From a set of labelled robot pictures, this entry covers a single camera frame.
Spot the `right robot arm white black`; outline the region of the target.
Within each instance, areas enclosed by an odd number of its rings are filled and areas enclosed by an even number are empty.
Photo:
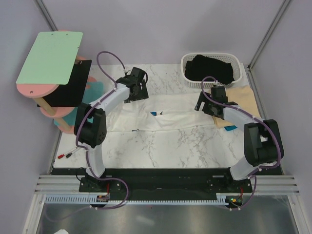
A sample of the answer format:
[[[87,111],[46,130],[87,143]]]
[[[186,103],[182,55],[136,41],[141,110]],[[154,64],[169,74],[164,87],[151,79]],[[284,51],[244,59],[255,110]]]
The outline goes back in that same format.
[[[201,91],[195,110],[212,117],[226,120],[244,133],[244,156],[229,168],[230,176],[223,179],[223,186],[229,192],[241,186],[247,179],[262,169],[276,168],[284,156],[279,127],[274,119],[255,117],[243,110],[237,103],[229,102],[226,88],[214,86],[210,93]]]

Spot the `white printed t shirt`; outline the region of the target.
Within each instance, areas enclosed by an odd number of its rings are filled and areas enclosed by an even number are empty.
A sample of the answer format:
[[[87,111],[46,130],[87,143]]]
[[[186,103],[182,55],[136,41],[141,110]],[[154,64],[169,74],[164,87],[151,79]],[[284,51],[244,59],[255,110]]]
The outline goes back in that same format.
[[[211,116],[195,110],[199,94],[151,95],[119,104],[106,118],[108,132],[170,131],[214,126]]]

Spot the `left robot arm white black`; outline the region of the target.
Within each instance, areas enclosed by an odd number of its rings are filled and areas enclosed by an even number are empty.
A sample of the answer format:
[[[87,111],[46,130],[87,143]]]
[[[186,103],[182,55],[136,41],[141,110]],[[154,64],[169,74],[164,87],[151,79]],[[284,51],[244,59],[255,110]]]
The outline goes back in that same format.
[[[76,145],[86,153],[86,172],[92,176],[90,186],[97,192],[105,190],[106,178],[102,177],[105,166],[102,160],[102,143],[107,135],[106,117],[120,103],[130,103],[149,97],[148,75],[134,67],[130,74],[115,81],[109,92],[90,103],[81,103],[77,110],[74,134]]]

